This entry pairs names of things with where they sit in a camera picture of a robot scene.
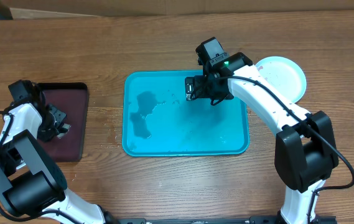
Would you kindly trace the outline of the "light blue plate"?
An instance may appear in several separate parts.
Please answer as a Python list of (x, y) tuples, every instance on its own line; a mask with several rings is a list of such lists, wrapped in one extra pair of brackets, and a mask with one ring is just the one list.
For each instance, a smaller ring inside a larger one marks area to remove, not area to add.
[(307, 80), (303, 70), (292, 60), (271, 56), (261, 59), (256, 67), (261, 76), (287, 99), (297, 103), (304, 96)]

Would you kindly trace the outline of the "green and white sponge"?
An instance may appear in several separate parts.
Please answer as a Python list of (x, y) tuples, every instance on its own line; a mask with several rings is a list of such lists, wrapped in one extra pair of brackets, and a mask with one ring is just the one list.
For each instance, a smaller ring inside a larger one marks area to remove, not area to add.
[(69, 129), (70, 129), (70, 125), (67, 123), (63, 123), (62, 126), (58, 128), (57, 137), (59, 139), (63, 138), (64, 135), (66, 135), (68, 133)]

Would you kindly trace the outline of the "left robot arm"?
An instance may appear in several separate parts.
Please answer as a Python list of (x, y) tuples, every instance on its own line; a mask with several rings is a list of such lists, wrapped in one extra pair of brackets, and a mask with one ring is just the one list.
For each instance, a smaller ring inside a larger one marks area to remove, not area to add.
[(13, 222), (49, 218), (59, 223), (118, 223), (103, 207), (68, 188), (67, 180), (40, 145), (65, 134), (66, 113), (48, 103), (46, 90), (86, 90), (84, 83), (34, 83), (8, 86), (11, 104), (0, 111), (0, 214)]

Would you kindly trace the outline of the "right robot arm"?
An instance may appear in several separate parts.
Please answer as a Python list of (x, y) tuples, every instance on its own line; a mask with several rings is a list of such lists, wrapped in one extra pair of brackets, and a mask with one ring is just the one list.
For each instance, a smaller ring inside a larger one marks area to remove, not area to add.
[(284, 204), (274, 223), (336, 223), (315, 214), (319, 192), (338, 166), (330, 118), (312, 114), (279, 93), (243, 53), (229, 55), (212, 37), (196, 49), (202, 75), (185, 80), (186, 98), (240, 99), (268, 126), (276, 138), (274, 165), (286, 185)]

